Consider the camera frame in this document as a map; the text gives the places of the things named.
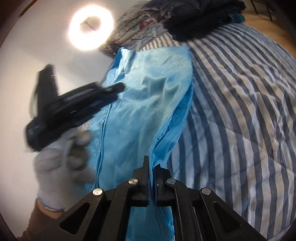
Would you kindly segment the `brown sleeved left forearm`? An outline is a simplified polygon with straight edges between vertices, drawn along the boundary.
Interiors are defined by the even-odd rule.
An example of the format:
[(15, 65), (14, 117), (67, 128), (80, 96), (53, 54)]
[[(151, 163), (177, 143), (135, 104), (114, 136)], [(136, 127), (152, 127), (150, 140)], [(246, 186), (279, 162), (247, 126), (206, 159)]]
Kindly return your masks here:
[(35, 207), (31, 213), (27, 229), (17, 240), (31, 240), (34, 235), (51, 224), (64, 214), (63, 210), (51, 210), (41, 204), (39, 198), (36, 199)]

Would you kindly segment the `left hand grey glove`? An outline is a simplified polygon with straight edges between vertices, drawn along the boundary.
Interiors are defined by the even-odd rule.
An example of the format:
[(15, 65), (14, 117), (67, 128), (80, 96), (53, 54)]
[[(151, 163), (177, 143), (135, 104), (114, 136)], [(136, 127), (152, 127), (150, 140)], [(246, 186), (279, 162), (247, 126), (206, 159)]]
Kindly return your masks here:
[(73, 128), (35, 157), (38, 201), (46, 210), (67, 211), (89, 193), (86, 185), (96, 179), (88, 164), (91, 140), (90, 131)]

